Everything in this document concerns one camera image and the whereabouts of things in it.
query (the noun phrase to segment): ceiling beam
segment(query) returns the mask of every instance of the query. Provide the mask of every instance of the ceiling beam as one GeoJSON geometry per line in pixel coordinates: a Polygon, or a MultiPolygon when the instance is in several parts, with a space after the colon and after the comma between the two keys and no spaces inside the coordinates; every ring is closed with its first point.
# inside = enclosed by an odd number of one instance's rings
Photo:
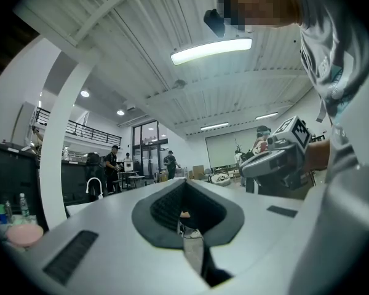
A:
{"type": "Polygon", "coordinates": [[[87,33],[100,21],[105,15],[107,15],[114,7],[125,0],[107,0],[102,6],[100,6],[96,12],[94,12],[84,23],[81,29],[76,33],[74,39],[78,42],[83,40],[87,33]]]}
{"type": "Polygon", "coordinates": [[[257,80],[265,79],[293,79],[293,78],[308,79],[305,70],[261,70],[261,71],[247,71],[244,73],[228,74],[224,76],[217,76],[211,79],[202,80],[192,84],[186,85],[181,89],[173,89],[159,95],[152,96],[147,99],[148,104],[161,104],[165,101],[172,100],[186,94],[197,93],[203,90],[217,89],[219,87],[232,87],[243,84],[245,80],[249,83],[257,80]]]}
{"type": "Polygon", "coordinates": [[[175,128],[184,129],[184,128],[188,128],[192,126],[204,127],[208,125],[216,125],[216,124],[221,124],[223,122],[229,122],[230,120],[233,120],[233,118],[236,118],[236,122],[237,122],[238,117],[247,117],[247,116],[250,117],[251,114],[257,113],[257,115],[253,115],[255,118],[257,116],[262,116],[263,114],[267,114],[269,112],[276,112],[282,108],[291,107],[292,105],[293,103],[284,101],[281,103],[264,104],[261,106],[252,106],[249,108],[243,108],[240,111],[234,111],[234,112],[219,114],[219,115],[206,117],[202,119],[183,122],[182,124],[175,125],[175,128]]]}

